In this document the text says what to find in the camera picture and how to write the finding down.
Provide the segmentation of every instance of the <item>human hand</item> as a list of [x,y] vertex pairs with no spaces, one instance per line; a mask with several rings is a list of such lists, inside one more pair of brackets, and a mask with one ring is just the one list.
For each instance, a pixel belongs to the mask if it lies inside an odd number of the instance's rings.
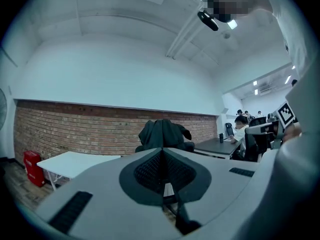
[[294,123],[285,129],[283,143],[286,141],[298,137],[302,133],[299,123]]

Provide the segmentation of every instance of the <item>white sleeve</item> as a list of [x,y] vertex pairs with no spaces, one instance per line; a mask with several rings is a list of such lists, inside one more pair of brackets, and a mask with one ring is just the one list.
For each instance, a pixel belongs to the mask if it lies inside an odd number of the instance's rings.
[[244,130],[238,130],[238,131],[234,134],[234,139],[235,139],[237,142],[241,141],[244,137],[245,137],[245,131],[244,131]]

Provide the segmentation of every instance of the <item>wall-mounted fan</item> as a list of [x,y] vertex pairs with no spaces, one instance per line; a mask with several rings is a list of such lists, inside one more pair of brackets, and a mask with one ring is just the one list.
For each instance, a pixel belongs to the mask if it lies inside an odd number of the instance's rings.
[[7,99],[4,92],[0,89],[0,130],[5,124],[7,116]]

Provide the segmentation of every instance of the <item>qr-style tag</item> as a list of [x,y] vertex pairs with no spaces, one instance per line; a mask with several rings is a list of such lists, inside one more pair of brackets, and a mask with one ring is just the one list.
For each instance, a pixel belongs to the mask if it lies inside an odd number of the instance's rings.
[[295,114],[292,111],[291,107],[289,106],[288,102],[286,101],[283,103],[277,110],[276,115],[278,116],[282,127],[285,129],[294,119]]

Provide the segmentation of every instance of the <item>black cup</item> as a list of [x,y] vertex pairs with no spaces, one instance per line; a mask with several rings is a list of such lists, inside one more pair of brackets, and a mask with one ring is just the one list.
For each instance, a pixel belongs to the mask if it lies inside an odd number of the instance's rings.
[[220,143],[224,143],[224,134],[223,133],[219,134],[219,138],[220,138]]

